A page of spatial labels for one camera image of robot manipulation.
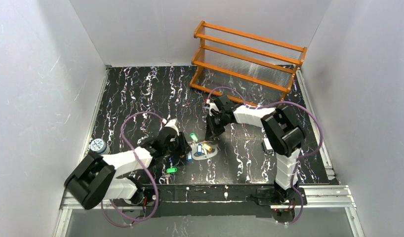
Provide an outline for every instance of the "black marble table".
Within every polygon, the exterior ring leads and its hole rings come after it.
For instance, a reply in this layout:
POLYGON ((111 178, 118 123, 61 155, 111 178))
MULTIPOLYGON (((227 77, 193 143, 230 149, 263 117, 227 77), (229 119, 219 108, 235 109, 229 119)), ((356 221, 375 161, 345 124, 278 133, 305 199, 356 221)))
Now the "black marble table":
MULTIPOLYGON (((165 119, 177 118, 179 130, 191 141, 191 133, 205 136, 204 100, 207 93, 190 88, 194 66, 110 68, 109 78, 100 104, 92 138, 102 138, 111 153, 128 151, 121 139, 121 125, 130 115, 152 111, 165 119)), ((298 81, 295 79, 286 100, 305 106, 298 81)), ((298 120, 307 132, 302 154, 311 152, 317 142, 310 119, 299 112, 298 120)), ((126 125, 125 135, 132 145, 156 136, 160 120, 152 115, 137 116, 126 125)), ((185 158, 164 157, 150 168, 160 184, 271 184, 276 175, 276 157, 263 152, 261 128, 247 124, 231 124, 219 139, 211 143, 216 155, 187 162, 185 158), (165 170, 177 167, 178 172, 165 176, 165 170)), ((320 154, 301 161, 298 177, 304 184, 329 183, 320 154)), ((149 179, 142 171, 132 173, 143 183, 149 179)))

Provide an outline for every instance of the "white lid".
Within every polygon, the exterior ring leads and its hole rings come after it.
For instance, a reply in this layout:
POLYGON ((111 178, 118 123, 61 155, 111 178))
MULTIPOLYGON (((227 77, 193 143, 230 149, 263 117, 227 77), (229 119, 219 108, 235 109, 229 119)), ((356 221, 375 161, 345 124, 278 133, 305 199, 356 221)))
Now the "white lid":
POLYGON ((106 150, 106 142, 100 138, 94 139, 90 142, 90 150, 96 153, 102 153, 106 150))

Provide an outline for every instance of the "green object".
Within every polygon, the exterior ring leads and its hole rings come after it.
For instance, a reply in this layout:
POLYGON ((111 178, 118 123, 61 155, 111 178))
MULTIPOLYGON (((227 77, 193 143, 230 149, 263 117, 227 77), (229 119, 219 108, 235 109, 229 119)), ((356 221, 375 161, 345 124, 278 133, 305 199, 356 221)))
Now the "green object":
POLYGON ((198 137, 196 136, 196 134, 191 133, 191 134, 190 134, 190 137, 191 137, 191 139, 194 140, 195 142, 198 142, 198 137))
POLYGON ((177 168, 176 168, 176 167, 168 168, 166 171, 167 171, 168 174, 176 173, 176 172, 177 172, 177 168))

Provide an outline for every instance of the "white wall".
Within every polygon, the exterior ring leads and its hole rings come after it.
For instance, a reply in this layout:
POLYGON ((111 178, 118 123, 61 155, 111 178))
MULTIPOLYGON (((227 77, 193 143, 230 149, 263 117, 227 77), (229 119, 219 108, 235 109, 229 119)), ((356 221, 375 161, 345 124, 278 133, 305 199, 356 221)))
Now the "white wall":
POLYGON ((0 0, 0 237, 52 236, 104 74, 68 0, 0 0))
POLYGON ((190 65, 201 20, 307 46, 330 0, 70 0, 105 64, 190 65))
POLYGON ((302 67, 366 236, 404 236, 404 0, 333 1, 302 67))

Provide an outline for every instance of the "dish rack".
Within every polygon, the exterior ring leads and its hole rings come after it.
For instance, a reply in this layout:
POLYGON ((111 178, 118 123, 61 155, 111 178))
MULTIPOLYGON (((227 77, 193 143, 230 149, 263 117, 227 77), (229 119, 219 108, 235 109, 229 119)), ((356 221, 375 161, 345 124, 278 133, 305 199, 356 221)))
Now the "dish rack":
MULTIPOLYGON (((218 86, 232 87, 254 106, 284 99, 307 52, 307 47, 204 21, 196 28, 194 37, 200 39, 200 44, 192 59, 197 70, 190 86, 205 92, 218 86)), ((223 93, 242 103, 232 91, 214 91, 212 94, 223 93)))

